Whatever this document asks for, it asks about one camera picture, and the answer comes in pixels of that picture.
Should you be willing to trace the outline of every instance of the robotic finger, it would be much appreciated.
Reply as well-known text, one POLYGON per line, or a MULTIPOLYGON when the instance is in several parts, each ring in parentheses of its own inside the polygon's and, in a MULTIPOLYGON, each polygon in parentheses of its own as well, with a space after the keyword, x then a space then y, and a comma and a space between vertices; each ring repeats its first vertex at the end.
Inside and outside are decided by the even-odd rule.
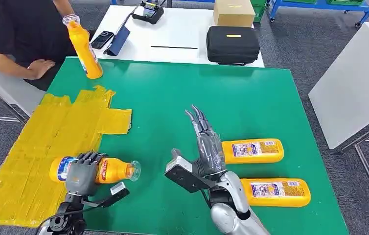
POLYGON ((195 128, 195 132, 197 135, 203 132, 202 125, 200 124, 199 120, 195 117, 195 115, 190 112, 189 110, 185 110, 186 114, 190 117, 190 120, 192 121, 193 128, 195 128))
POLYGON ((196 117, 198 118, 198 120, 200 122, 200 125, 203 128, 203 131, 205 131, 206 133, 210 132, 211 126, 210 126, 208 120, 206 119, 205 114, 202 112, 202 110, 200 110, 198 107, 196 107, 193 104, 192 104, 192 108, 196 113, 196 117))

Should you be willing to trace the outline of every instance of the yellow tape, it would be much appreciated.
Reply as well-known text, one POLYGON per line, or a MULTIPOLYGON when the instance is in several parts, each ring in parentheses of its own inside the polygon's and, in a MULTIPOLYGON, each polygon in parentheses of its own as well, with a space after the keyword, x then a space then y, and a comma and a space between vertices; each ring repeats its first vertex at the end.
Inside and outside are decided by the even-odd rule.
POLYGON ((56 213, 66 190, 63 183, 49 178, 52 161, 98 150, 101 114, 115 112, 125 117, 112 123, 125 126, 106 123, 109 130, 129 128, 126 115, 108 109, 113 95, 97 86, 95 91, 80 91, 72 105, 67 96, 44 96, 0 167, 0 225, 37 227, 56 213))
POLYGON ((131 126, 131 109, 105 109, 98 121, 101 134, 127 134, 131 126))

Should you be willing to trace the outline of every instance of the yellow bottle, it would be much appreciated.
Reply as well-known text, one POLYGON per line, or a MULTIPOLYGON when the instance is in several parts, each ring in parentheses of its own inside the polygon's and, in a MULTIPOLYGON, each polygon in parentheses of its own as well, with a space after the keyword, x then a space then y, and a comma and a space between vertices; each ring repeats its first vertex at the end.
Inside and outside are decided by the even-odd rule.
MULTIPOLYGON (((67 179, 70 163, 76 157, 57 158, 52 162, 49 176, 53 181, 64 182, 67 179)), ((125 163, 117 158, 103 158, 99 162, 99 170, 95 182, 97 184, 112 184, 120 180, 136 181, 140 177, 141 165, 137 161, 125 163)))
POLYGON ((251 206, 303 207, 311 199, 301 179, 241 179, 241 183, 251 206))
POLYGON ((84 30, 80 24, 79 16, 67 15, 62 19, 62 22, 68 28, 70 41, 87 77, 90 79, 100 78, 102 76, 101 65, 92 50, 88 31, 84 30))
POLYGON ((284 148, 278 139, 223 141, 226 164, 275 163, 284 157, 284 148))

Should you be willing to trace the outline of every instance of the green table surface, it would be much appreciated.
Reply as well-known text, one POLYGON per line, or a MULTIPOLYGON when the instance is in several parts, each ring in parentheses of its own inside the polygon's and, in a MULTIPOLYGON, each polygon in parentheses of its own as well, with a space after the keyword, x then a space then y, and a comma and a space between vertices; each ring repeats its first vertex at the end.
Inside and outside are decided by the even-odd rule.
MULTIPOLYGON (((68 57, 48 93, 69 95, 101 85, 116 91, 111 108, 133 109, 127 135, 104 135, 100 151, 125 162, 138 160, 141 177, 125 181, 130 195, 84 214, 87 229, 157 235, 218 235, 200 193, 190 194, 164 176, 178 148, 198 157, 185 109, 201 108, 222 141, 278 138, 284 158, 273 164, 227 165, 240 178, 301 178, 311 191, 302 208, 252 207, 272 235, 348 234, 347 227, 291 72, 220 65, 100 60, 104 75, 88 79, 68 57)), ((102 185, 97 198, 109 195, 102 185)))

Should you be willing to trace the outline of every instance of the robotic hand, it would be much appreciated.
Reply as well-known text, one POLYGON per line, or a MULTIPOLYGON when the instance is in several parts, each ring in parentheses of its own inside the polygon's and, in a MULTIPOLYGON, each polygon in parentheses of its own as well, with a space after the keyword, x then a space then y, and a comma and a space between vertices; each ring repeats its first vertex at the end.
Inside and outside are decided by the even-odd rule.
POLYGON ((202 192, 213 223, 227 235, 269 235, 248 204, 239 177, 225 168, 219 136, 212 130, 205 114, 192 105, 196 116, 186 110, 196 132, 199 158, 187 161, 180 150, 172 149, 173 160, 165 176, 190 193, 202 192), (209 191, 209 199, 204 192, 209 191))
POLYGON ((65 201, 60 204, 54 216, 41 223, 35 234, 40 230, 41 235, 82 235, 86 226, 83 212, 109 207, 130 193, 124 183, 120 182, 110 189, 111 196, 108 198, 94 202, 88 200, 88 196, 96 194, 98 184, 95 178, 99 162, 106 156, 105 153, 82 153, 70 163, 65 181, 65 201))

